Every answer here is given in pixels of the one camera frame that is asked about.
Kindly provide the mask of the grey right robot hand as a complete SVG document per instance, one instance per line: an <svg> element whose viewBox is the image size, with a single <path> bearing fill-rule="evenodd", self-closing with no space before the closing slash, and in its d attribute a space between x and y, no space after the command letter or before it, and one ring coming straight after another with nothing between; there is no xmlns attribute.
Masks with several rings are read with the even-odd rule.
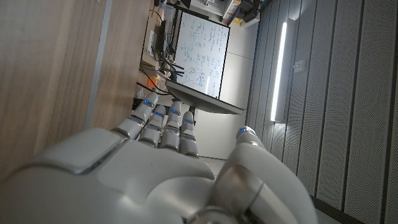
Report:
<svg viewBox="0 0 398 224"><path fill-rule="evenodd" d="M156 93L116 128L37 154L1 184L2 223L316 223L298 177L243 126L219 174L199 159L191 112Z"/></svg>

